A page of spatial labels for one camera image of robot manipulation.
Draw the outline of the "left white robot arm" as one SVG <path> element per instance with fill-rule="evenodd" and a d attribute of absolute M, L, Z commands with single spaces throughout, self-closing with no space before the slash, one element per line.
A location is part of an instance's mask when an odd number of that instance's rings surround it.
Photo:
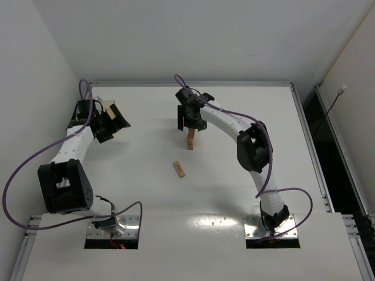
<path fill-rule="evenodd" d="M 115 228 L 115 206 L 108 199 L 94 195 L 82 162 L 92 141 L 106 142 L 129 127 L 113 100 L 77 103 L 66 129 L 68 139 L 51 162 L 37 171 L 49 213 L 91 216 L 97 229 Z"/>

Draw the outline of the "wood block with print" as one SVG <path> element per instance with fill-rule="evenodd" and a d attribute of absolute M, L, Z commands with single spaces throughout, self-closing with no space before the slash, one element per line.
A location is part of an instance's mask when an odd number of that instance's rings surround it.
<path fill-rule="evenodd" d="M 185 172 L 182 169 L 181 164 L 178 161 L 173 162 L 173 167 L 175 168 L 179 178 L 183 178 L 186 176 Z"/>

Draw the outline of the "wood block numbered twelve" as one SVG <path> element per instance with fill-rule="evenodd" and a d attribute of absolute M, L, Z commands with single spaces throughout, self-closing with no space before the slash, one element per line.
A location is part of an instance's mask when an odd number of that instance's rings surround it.
<path fill-rule="evenodd" d="M 194 135 L 195 135 L 195 129 L 193 129 L 193 128 L 189 128 L 189 129 L 188 129 L 188 134 L 187 134 L 187 136 L 188 136 L 189 138 L 192 138 L 192 137 L 194 137 Z"/>

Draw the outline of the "wooden block box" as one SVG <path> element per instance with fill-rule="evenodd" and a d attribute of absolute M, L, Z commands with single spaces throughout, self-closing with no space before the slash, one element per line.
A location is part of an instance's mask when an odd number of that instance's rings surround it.
<path fill-rule="evenodd" d="M 103 100 L 103 101 L 101 101 L 101 105 L 103 106 L 102 113 L 107 113 L 108 116 L 111 119 L 115 118 L 115 113 L 111 109 L 111 106 L 114 105 L 114 104 L 115 104 L 114 100 L 105 100 L 105 101 Z"/>

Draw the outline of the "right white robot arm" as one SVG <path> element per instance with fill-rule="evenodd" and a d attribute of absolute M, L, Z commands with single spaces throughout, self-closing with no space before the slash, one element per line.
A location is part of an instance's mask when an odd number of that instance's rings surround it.
<path fill-rule="evenodd" d="M 260 198 L 261 218 L 268 231 L 274 232 L 288 217 L 289 209 L 279 194 L 272 175 L 272 153 L 266 128 L 260 121 L 229 113 L 208 93 L 194 95 L 181 88 L 175 97 L 178 105 L 178 129 L 205 130 L 211 123 L 228 134 L 237 145 L 237 160 L 250 173 Z"/>

